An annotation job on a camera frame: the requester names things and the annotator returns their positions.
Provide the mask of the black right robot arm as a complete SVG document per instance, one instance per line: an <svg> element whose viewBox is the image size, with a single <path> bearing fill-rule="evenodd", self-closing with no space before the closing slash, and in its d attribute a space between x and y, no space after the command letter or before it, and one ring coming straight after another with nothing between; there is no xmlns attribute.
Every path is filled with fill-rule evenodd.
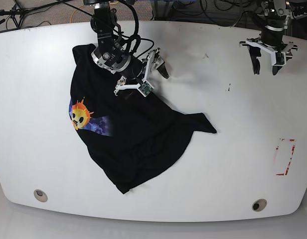
<svg viewBox="0 0 307 239"><path fill-rule="evenodd" d="M131 36L123 35L116 10L110 7L108 0L85 0L83 3L94 7L91 28L97 33L98 39L98 45L91 53L94 63L120 76L115 86L115 95L123 90L137 90L147 97L154 90L149 80L153 70L158 71L165 79L169 78L159 48L150 47L144 52L146 57L143 59L134 55L143 39L139 35L140 23L133 0L121 1L134 17L135 29Z"/></svg>

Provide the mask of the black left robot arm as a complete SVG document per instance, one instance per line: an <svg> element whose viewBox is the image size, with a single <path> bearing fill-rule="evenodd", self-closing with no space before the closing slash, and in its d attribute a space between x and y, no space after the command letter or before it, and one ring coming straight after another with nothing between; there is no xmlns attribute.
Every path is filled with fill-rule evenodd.
<svg viewBox="0 0 307 239"><path fill-rule="evenodd" d="M290 3L287 0L262 0L263 16L251 13L252 21L261 29L257 38L247 38L239 43L246 46L252 62L253 73L260 74L261 51L270 55L272 74L276 75L287 61L292 59L292 50L298 46L293 42L284 43L283 36L288 28L288 20L291 16Z"/></svg>

